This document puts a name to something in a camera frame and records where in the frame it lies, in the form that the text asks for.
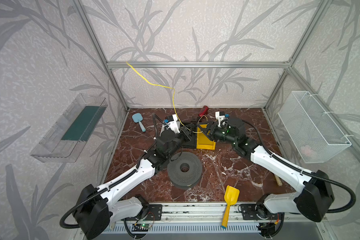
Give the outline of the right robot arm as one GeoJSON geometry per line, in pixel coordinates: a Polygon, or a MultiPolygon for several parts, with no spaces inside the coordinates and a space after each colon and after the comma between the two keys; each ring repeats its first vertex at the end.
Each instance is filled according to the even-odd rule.
{"type": "Polygon", "coordinates": [[[230,144],[240,157],[267,169],[295,190],[289,194],[266,194],[258,201],[262,211],[300,214],[310,221],[320,222],[326,214],[345,212],[355,205],[357,197],[351,188],[329,179],[323,171],[312,172],[271,152],[262,139],[256,141],[247,136],[248,124],[245,120],[228,118],[208,121],[200,124],[199,128],[209,140],[230,144]],[[335,201],[332,186],[349,193],[347,204],[331,209],[335,201]]]}

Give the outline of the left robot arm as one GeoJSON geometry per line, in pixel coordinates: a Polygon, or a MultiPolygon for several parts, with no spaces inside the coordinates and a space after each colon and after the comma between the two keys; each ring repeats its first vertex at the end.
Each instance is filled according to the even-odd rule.
{"type": "Polygon", "coordinates": [[[147,204],[146,201],[138,197],[123,200],[123,196],[166,169],[176,151],[191,140],[194,129],[196,124],[185,125],[178,133],[172,129],[164,130],[135,166],[98,187],[86,186],[77,204],[61,217],[60,227],[80,228],[86,238],[92,240],[111,222],[139,215],[147,204]]]}

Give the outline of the grey cable spool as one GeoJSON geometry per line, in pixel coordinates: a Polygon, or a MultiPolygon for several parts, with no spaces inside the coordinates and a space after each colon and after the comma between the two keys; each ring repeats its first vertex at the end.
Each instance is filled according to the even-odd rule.
{"type": "Polygon", "coordinates": [[[167,172],[175,187],[187,190],[200,182],[203,164],[197,155],[190,152],[180,152],[171,158],[167,172]]]}

